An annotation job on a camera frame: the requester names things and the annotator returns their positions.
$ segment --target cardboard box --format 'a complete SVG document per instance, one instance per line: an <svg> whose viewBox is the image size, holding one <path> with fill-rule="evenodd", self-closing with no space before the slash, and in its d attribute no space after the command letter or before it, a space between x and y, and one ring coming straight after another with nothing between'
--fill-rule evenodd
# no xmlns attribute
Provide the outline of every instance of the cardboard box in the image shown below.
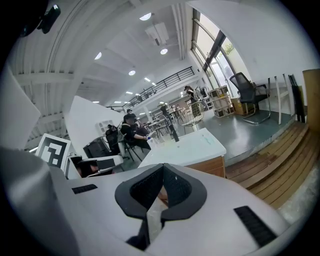
<svg viewBox="0 0 320 256"><path fill-rule="evenodd" d="M240 97L231 98L231 103L233 105L234 113L236 113L237 115L246 116L254 110L254 105L252 103L248 103L247 113L246 104L240 103Z"/></svg>

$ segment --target balcony railing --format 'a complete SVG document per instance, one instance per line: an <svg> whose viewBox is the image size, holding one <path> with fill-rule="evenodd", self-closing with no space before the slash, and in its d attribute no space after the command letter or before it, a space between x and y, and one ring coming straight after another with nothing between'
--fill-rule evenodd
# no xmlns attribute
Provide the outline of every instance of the balcony railing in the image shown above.
<svg viewBox="0 0 320 256"><path fill-rule="evenodd" d="M144 90L143 92L139 93L138 96L132 98L128 103L124 104L123 106L109 106L108 108L112 108L115 111L118 111L120 113L125 113L127 109L131 109L134 106L138 105L139 103L145 101L149 97L161 92L162 90L173 86L174 84L192 77L194 75L194 71L192 70L192 67L187 67L186 69L183 69L179 71L178 73L175 73L165 79L163 79L160 82L157 82L155 85L149 87L148 89Z"/></svg>

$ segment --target large window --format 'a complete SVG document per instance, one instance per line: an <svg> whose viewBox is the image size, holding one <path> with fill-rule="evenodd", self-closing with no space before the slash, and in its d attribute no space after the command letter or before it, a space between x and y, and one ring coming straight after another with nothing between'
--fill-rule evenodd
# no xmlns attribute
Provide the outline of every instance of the large window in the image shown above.
<svg viewBox="0 0 320 256"><path fill-rule="evenodd" d="M251 80L234 45L211 20L196 10L193 10L192 50L213 89L227 86L230 95L238 97L238 89L230 77L242 72Z"/></svg>

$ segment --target black cap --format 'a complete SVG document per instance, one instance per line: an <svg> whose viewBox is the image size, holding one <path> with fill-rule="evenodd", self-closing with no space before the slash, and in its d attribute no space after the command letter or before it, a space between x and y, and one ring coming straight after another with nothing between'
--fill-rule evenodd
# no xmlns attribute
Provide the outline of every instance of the black cap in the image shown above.
<svg viewBox="0 0 320 256"><path fill-rule="evenodd" d="M136 115L135 114L126 114L124 117L123 117L123 120L126 121L128 119L135 119L136 118Z"/></svg>

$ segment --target wooden stair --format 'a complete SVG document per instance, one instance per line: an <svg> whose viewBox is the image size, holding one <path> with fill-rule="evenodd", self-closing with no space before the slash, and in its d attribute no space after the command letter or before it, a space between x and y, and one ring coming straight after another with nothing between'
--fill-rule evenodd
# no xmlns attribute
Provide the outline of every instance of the wooden stair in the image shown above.
<svg viewBox="0 0 320 256"><path fill-rule="evenodd" d="M299 188L316 163L320 136L294 122L276 141L226 167L226 177L279 208Z"/></svg>

